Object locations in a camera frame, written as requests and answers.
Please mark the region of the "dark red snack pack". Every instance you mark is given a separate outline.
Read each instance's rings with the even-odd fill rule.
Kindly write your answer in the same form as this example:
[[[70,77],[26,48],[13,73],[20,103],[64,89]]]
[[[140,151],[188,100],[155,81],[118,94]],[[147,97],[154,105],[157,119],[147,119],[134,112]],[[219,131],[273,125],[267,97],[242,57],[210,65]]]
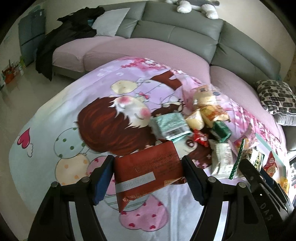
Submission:
[[[182,178],[181,160],[172,141],[116,158],[114,180],[119,212],[129,202]]]

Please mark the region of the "green white biscuit pack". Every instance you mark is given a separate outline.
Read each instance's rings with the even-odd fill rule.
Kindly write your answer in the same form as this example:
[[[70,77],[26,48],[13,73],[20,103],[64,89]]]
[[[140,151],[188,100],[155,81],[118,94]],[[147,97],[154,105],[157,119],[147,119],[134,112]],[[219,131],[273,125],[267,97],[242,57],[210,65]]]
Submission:
[[[192,132],[180,112],[162,114],[149,121],[152,133],[158,140],[177,141]]]

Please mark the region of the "white clear snack pack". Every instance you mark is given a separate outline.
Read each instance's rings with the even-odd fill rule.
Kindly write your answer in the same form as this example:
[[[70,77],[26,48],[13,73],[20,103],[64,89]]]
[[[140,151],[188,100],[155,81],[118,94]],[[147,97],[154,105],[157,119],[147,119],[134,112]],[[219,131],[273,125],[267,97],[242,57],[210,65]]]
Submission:
[[[234,165],[230,145],[215,140],[209,140],[209,144],[212,149],[211,175],[216,178],[228,178]]]

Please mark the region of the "small red candy packet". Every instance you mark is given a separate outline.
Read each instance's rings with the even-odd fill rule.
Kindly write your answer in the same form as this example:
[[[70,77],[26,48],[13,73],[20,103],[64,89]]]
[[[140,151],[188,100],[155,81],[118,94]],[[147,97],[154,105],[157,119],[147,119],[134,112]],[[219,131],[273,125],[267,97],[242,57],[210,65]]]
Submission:
[[[200,145],[203,145],[204,147],[209,146],[208,134],[206,133],[202,133],[201,131],[194,129],[193,139],[195,142],[197,142]]]

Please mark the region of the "pink white snack bag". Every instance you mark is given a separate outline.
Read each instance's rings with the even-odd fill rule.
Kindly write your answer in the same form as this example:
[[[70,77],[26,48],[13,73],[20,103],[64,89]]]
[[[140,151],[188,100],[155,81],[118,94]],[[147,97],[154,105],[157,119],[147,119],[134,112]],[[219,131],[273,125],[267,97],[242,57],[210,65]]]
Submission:
[[[246,131],[233,143],[237,154],[241,147],[242,141],[244,141],[244,145],[243,145],[244,150],[251,148],[256,143],[257,141],[256,133],[254,132],[253,126],[251,123],[248,125]]]

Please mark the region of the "orange yellow snack bag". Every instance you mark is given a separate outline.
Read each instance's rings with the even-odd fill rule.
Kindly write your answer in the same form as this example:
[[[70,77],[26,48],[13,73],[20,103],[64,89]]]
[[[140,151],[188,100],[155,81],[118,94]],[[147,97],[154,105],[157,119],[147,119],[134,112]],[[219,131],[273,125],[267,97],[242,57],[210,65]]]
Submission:
[[[208,105],[200,109],[204,123],[212,128],[216,121],[230,122],[230,116],[220,105]]]

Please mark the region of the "pink cartoon blanket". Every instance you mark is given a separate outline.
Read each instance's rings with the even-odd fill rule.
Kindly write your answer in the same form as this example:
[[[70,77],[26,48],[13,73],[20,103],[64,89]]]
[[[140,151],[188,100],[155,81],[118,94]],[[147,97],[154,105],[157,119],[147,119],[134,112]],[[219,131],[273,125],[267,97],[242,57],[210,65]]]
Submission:
[[[44,104],[9,153],[16,189],[37,212],[49,185],[78,182],[108,155],[157,144],[152,117],[191,112],[204,82],[150,59],[124,57],[84,75]],[[170,185],[132,201],[119,213],[115,185],[95,206],[108,240],[188,240],[201,206],[187,184]]]

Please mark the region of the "red snack packet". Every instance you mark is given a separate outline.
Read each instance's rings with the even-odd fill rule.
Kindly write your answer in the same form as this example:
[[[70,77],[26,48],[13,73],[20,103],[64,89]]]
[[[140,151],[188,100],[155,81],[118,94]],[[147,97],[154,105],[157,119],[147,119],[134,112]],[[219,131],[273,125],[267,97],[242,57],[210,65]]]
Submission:
[[[272,151],[269,153],[267,163],[263,166],[263,169],[270,177],[273,177],[276,173],[278,166],[275,162],[275,157]]]

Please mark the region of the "yellow snack packet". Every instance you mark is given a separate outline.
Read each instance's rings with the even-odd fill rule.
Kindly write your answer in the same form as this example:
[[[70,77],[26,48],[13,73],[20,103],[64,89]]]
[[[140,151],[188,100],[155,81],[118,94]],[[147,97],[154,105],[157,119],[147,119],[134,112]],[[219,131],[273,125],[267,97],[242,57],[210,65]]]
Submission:
[[[288,183],[288,179],[285,177],[281,177],[280,178],[280,186],[283,189],[283,191],[288,194],[289,191],[289,183]]]

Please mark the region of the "pale round bread pack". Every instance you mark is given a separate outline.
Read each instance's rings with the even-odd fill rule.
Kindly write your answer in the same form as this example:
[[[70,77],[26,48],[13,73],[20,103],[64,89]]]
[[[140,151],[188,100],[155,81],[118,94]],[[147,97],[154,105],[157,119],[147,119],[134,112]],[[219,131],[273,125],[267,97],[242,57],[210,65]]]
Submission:
[[[196,88],[193,95],[193,109],[210,105],[217,105],[216,97],[210,87],[208,85],[202,85]]]

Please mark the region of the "white grey cushion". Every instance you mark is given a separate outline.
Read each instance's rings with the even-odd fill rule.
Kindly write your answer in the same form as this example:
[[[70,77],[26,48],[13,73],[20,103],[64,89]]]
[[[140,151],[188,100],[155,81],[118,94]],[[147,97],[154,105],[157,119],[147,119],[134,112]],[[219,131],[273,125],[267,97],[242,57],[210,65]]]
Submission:
[[[114,37],[130,8],[113,9],[99,16],[92,24],[97,36]]]

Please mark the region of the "black clothing pile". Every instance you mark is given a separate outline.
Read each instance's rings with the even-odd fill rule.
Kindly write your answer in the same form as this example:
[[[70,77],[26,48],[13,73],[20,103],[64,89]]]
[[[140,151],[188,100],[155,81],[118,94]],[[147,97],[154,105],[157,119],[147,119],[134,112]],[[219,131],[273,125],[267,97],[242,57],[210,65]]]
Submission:
[[[90,38],[96,35],[96,30],[89,24],[89,20],[96,20],[105,13],[101,6],[83,8],[74,13],[58,18],[62,23],[58,28],[46,34],[39,43],[36,51],[36,71],[52,80],[52,60],[54,51],[68,42]]]

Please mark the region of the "grey sofa pink cushions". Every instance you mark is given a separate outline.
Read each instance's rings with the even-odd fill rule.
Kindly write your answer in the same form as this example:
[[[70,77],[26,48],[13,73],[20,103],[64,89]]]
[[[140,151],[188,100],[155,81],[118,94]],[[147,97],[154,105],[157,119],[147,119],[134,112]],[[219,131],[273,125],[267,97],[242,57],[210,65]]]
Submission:
[[[128,13],[115,36],[62,45],[54,51],[53,70],[79,78],[123,56],[150,58],[219,87],[261,118],[289,153],[295,151],[295,127],[277,124],[255,94],[255,82],[280,78],[280,63],[260,44],[227,21],[209,20],[197,11],[181,14],[172,4],[135,1],[104,6],[106,11],[124,8]]]

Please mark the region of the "blue grey cabinet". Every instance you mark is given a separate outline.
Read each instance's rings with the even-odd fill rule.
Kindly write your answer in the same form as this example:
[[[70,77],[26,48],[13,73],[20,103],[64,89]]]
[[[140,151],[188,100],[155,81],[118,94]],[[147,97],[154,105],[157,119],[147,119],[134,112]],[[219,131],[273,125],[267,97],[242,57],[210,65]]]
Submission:
[[[38,9],[23,17],[18,23],[18,38],[24,64],[35,60],[38,44],[45,36],[46,16],[44,9]]]

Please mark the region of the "grey white plush toy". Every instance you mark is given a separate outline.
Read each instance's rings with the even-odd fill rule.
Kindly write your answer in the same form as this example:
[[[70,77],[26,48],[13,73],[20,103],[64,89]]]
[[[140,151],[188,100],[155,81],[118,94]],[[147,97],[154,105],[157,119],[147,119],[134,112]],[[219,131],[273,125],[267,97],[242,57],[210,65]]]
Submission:
[[[191,1],[177,1],[166,0],[168,4],[177,5],[177,12],[182,14],[190,13],[192,10],[200,11],[205,14],[209,19],[218,19],[218,13],[216,8],[220,6],[219,1],[207,1],[207,0],[191,0]]]

